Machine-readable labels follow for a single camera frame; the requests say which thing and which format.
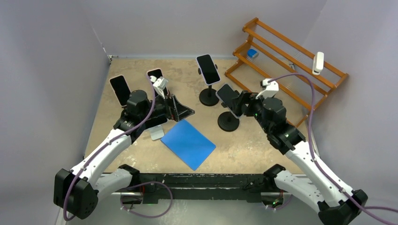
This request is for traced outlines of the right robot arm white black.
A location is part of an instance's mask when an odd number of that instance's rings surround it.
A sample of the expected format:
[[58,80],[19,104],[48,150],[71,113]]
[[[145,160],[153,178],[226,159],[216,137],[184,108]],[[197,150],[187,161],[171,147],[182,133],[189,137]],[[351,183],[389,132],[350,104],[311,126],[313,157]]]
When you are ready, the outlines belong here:
[[329,168],[319,168],[323,161],[310,150],[304,135],[287,121],[286,108],[280,99],[257,97],[257,93],[246,90],[233,91],[227,106],[236,116],[253,116],[269,143],[311,181],[308,184],[275,164],[264,172],[266,189],[278,188],[291,193],[310,206],[325,225],[347,225],[361,213],[360,207],[368,200],[367,194],[361,189],[352,189]]

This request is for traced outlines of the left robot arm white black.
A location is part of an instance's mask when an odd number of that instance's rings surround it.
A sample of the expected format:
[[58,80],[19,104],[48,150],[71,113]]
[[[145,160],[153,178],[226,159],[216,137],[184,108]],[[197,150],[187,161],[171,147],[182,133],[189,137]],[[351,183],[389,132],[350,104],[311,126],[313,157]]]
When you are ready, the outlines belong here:
[[120,118],[100,146],[72,169],[57,172],[54,203],[63,209],[64,219],[87,218],[100,200],[119,189],[136,191],[141,186],[139,170],[124,164],[107,176],[103,172],[144,130],[168,120],[179,122],[194,113],[173,94],[152,101],[143,90],[128,94]]

